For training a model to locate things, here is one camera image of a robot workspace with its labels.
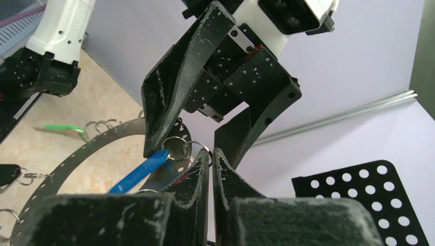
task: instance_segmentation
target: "black bracket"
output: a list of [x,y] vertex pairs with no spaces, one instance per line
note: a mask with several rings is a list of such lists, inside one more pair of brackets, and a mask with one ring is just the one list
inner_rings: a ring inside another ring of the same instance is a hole
[[160,147],[182,109],[219,122],[245,101],[249,107],[215,132],[214,147],[236,168],[268,125],[301,98],[297,79],[258,37],[249,35],[250,41],[249,27],[241,28],[213,1],[147,75],[144,157]]

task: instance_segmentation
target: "black key fob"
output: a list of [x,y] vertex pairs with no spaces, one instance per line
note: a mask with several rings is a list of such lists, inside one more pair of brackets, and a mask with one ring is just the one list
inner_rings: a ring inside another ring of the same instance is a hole
[[10,185],[21,175],[21,168],[16,164],[0,164],[0,187]]

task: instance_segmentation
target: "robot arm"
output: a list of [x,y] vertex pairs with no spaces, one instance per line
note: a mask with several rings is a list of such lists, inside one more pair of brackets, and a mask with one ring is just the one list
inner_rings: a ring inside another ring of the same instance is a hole
[[80,49],[95,0],[49,0],[24,48],[5,59],[0,93],[26,99],[36,92],[64,96],[77,85]]
[[160,148],[181,110],[220,122],[215,131],[235,168],[284,110],[301,98],[298,80],[277,56],[295,33],[333,31],[334,0],[184,0],[196,22],[146,76],[142,86],[147,134],[144,157]]
[[66,64],[80,61],[83,36],[96,0],[50,0],[26,48],[39,55],[54,54]]

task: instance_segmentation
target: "black perforated plate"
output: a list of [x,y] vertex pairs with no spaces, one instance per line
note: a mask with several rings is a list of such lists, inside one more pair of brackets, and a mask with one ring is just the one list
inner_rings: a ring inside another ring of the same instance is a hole
[[352,198],[388,246],[429,245],[393,164],[385,160],[292,180],[296,197]]

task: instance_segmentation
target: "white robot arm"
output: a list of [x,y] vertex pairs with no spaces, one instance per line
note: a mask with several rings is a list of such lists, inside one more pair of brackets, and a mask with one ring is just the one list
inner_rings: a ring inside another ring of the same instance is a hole
[[40,55],[54,54],[66,64],[80,61],[83,36],[96,0],[50,0],[26,48]]

